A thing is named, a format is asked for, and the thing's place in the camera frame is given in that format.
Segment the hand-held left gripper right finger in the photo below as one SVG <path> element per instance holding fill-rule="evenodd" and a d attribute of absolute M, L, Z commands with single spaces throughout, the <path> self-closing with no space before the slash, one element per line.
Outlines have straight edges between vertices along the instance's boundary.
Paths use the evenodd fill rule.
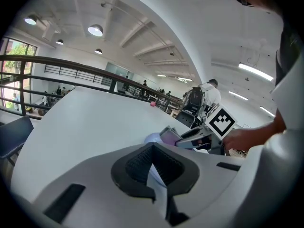
<path fill-rule="evenodd" d="M 178 211 L 174 197 L 191 191 L 199 178 L 199 168 L 195 162 L 159 143 L 152 145 L 152 163 L 167 188 L 165 220 L 174 227 L 189 219 Z"/>

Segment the crowd of people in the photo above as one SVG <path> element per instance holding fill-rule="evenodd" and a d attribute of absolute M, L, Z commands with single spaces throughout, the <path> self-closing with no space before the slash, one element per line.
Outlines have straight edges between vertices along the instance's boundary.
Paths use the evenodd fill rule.
<path fill-rule="evenodd" d="M 56 90 L 54 90 L 53 92 L 50 93 L 52 96 L 47 96 L 47 95 L 42 96 L 41 105 L 47 106 L 47 107 L 52 107 L 61 99 L 61 96 L 66 96 L 68 93 L 70 93 L 75 88 L 76 88 L 75 85 L 73 85 L 70 88 L 66 88 L 65 86 L 61 88 L 60 86 L 58 86 L 58 88 Z"/>

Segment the person's black shirt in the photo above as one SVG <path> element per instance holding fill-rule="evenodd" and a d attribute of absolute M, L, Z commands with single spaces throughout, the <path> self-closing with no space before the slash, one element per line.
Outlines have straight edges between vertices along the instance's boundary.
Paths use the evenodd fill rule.
<path fill-rule="evenodd" d="M 281 33 L 280 47 L 276 52 L 276 80 L 275 85 L 288 74 L 300 56 L 304 42 L 297 31 L 285 20 L 283 20 L 283 31 Z"/>

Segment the long ceiling light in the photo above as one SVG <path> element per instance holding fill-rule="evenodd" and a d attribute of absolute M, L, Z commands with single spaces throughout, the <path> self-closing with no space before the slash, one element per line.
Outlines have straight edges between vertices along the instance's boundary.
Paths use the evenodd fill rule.
<path fill-rule="evenodd" d="M 266 73 L 264 73 L 264 72 L 262 72 L 262 71 L 260 71 L 260 70 L 258 70 L 256 68 L 254 68 L 254 67 L 250 67 L 250 66 L 248 66 L 246 64 L 239 63 L 238 67 L 241 68 L 241 69 L 243 69 L 243 70 L 245 70 L 245 71 L 248 71 L 248 72 L 250 72 L 252 74 L 260 76 L 260 77 L 262 77 L 262 78 L 264 78 L 264 79 L 266 79 L 268 81 L 272 81 L 274 79 L 272 76 L 270 76 L 270 75 L 268 75 L 268 74 L 266 74 Z"/>
<path fill-rule="evenodd" d="M 242 96 L 242 95 L 239 95 L 239 94 L 237 94 L 237 93 L 235 93 L 235 92 L 229 91 L 229 93 L 232 94 L 232 95 L 234 95 L 234 96 L 236 96 L 236 97 L 239 97 L 239 98 L 241 98 L 241 99 L 243 99 L 243 100 L 245 100 L 245 101 L 248 100 L 248 98 L 246 98 L 246 97 L 244 97 L 244 96 Z"/>

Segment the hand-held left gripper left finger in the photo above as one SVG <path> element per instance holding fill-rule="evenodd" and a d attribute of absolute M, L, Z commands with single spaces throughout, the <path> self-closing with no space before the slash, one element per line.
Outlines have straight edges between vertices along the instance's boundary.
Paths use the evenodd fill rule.
<path fill-rule="evenodd" d="M 148 174 L 153 164 L 153 143 L 121 157 L 111 168 L 114 184 L 126 195 L 156 200 L 154 189 L 147 186 Z"/>

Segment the blue chair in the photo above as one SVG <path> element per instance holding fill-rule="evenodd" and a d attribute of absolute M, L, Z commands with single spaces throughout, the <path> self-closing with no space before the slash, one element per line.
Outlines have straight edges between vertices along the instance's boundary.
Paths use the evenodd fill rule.
<path fill-rule="evenodd" d="M 0 159 L 7 159 L 14 167 L 11 157 L 22 149 L 24 143 L 34 129 L 28 116 L 0 126 Z"/>

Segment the black metal railing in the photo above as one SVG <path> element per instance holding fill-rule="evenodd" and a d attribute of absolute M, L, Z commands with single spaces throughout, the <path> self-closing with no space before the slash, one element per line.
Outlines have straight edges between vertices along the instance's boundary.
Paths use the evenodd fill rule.
<path fill-rule="evenodd" d="M 96 74 L 87 73 L 80 70 L 70 69 L 66 67 L 53 66 L 53 65 L 45 65 L 45 73 L 52 73 L 58 76 L 67 76 L 75 79 L 85 80 L 91 83 L 96 83 L 104 86 L 110 86 L 112 83 L 112 79 L 99 76 Z"/>

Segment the black backpack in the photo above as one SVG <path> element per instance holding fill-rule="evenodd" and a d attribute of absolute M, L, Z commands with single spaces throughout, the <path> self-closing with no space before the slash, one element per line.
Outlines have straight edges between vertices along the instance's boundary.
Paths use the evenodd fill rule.
<path fill-rule="evenodd" d="M 199 86 L 193 87 L 188 93 L 184 104 L 184 110 L 197 113 L 201 107 L 204 93 Z"/>

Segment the wooden handrail black railing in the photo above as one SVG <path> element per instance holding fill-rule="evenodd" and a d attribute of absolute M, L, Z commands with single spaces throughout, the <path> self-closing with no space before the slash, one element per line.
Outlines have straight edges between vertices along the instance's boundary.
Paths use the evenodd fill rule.
<path fill-rule="evenodd" d="M 67 61 L 67 60 L 62 60 L 62 59 L 57 59 L 57 58 L 50 58 L 50 57 L 40 57 L 40 56 L 27 56 L 27 55 L 0 55 L 0 60 L 1 61 L 20 61 L 22 62 L 22 66 L 21 66 L 21 70 L 20 70 L 20 74 L 17 74 L 18 79 L 20 80 L 20 83 L 23 83 L 24 79 L 37 79 L 37 80 L 43 80 L 43 81 L 49 81 L 49 82 L 57 82 L 57 83 L 63 83 L 63 84 L 69 84 L 69 85 L 75 85 L 75 86 L 81 86 L 81 87 L 85 87 L 85 88 L 90 88 L 93 90 L 98 90 L 98 91 L 103 91 L 103 92 L 108 92 L 111 94 L 115 94 L 115 95 L 120 95 L 120 96 L 124 96 L 124 97 L 128 97 L 128 98 L 132 98 L 132 99 L 136 99 L 136 100 L 140 100 L 140 101 L 144 101 L 144 102 L 150 102 L 149 99 L 145 99 L 145 98 L 140 98 L 139 96 L 134 96 L 134 95 L 128 95 L 126 93 L 122 93 L 121 91 L 115 90 L 115 87 L 117 86 L 117 83 L 123 83 L 128 85 L 130 88 L 134 89 L 134 93 L 138 92 L 146 92 L 149 93 L 150 96 L 156 95 L 156 105 L 161 106 L 162 110 L 164 112 L 167 111 L 168 108 L 171 109 L 175 109 L 180 111 L 181 108 L 181 102 L 174 100 L 171 97 L 168 97 L 166 95 L 163 95 L 155 90 L 152 90 L 148 87 L 145 87 L 137 82 L 134 82 L 132 80 L 129 80 L 127 78 L 124 78 L 122 76 L 118 76 L 116 74 L 110 73 L 108 71 L 104 71 L 95 67 L 91 67 L 91 66 L 86 66 L 86 65 L 82 65 L 76 62 L 72 62 L 72 61 Z M 81 83 L 75 83 L 75 82 L 71 82 L 71 81 L 65 81 L 65 80 L 61 80 L 61 79 L 54 79 L 54 78 L 48 78 L 48 77 L 42 77 L 42 76 L 34 76 L 31 74 L 25 74 L 24 73 L 24 68 L 25 68 L 25 64 L 27 62 L 32 62 L 32 63 L 37 63 L 37 64 L 43 64 L 43 65 L 53 65 L 53 66 L 58 66 L 58 67 L 66 67 L 66 68 L 70 68 L 70 69 L 75 69 L 75 70 L 80 70 L 80 71 L 84 71 L 87 73 L 91 73 L 91 74 L 96 74 L 99 76 L 104 76 L 107 78 L 112 79 L 112 83 L 109 87 L 109 89 L 103 89 L 100 87 L 96 87 L 96 86 L 91 86 L 91 85 L 85 85 L 85 84 L 81 84 Z M 40 91 L 34 91 L 34 90 L 27 90 L 24 89 L 23 87 L 19 88 L 20 91 L 20 101 L 17 102 L 18 104 L 21 105 L 21 109 L 22 112 L 17 112 L 17 111 L 12 111 L 9 110 L 7 108 L 4 107 L 0 107 L 1 111 L 4 112 L 8 112 L 11 114 L 15 114 L 18 116 L 25 116 L 26 115 L 26 110 L 25 107 L 29 106 L 29 107 L 34 107 L 34 108 L 40 108 L 40 109 L 45 109 L 45 110 L 49 110 L 50 107 L 47 106 L 42 106 L 42 105 L 36 105 L 36 104 L 30 104 L 30 103 L 26 103 L 24 102 L 24 93 L 29 93 L 29 94 L 35 94 L 35 95 L 47 95 L 47 96 L 52 96 L 51 94 L 48 93 L 43 93 Z"/>

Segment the grey office chair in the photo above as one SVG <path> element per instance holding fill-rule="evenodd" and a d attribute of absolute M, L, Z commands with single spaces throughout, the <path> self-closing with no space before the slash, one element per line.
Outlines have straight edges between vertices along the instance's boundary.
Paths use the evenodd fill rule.
<path fill-rule="evenodd" d="M 180 111 L 175 119 L 191 129 L 202 125 L 202 121 L 197 116 L 187 111 Z"/>

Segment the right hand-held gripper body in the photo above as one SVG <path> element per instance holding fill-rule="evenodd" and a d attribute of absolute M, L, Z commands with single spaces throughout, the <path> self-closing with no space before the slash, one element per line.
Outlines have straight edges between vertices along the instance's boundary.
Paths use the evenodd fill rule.
<path fill-rule="evenodd" d="M 197 148 L 196 151 L 206 150 L 210 154 L 229 155 L 229 151 L 225 149 L 223 143 L 224 137 L 237 124 L 236 119 L 228 112 L 222 105 L 215 105 L 206 115 L 204 123 L 199 128 L 206 129 L 205 138 Z"/>

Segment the purple grey cloth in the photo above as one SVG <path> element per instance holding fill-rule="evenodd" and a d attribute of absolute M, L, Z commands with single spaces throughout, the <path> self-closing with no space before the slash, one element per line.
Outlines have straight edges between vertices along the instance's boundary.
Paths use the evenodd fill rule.
<path fill-rule="evenodd" d="M 198 140 L 183 139 L 181 135 L 178 134 L 178 132 L 175 130 L 175 128 L 171 128 L 170 126 L 165 127 L 160 132 L 160 139 L 165 144 L 173 145 L 183 149 L 197 148 L 202 143 L 202 139 L 198 139 Z"/>

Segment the large window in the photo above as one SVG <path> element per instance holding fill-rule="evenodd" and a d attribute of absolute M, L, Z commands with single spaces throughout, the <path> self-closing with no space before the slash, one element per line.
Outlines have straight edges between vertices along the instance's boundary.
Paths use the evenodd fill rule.
<path fill-rule="evenodd" d="M 0 55 L 27 55 L 34 56 L 37 47 L 19 40 L 2 38 L 0 42 Z M 0 60 L 0 107 L 12 111 L 22 112 L 19 88 L 30 89 L 30 79 L 24 79 L 23 83 L 17 77 L 20 74 L 22 62 Z"/>

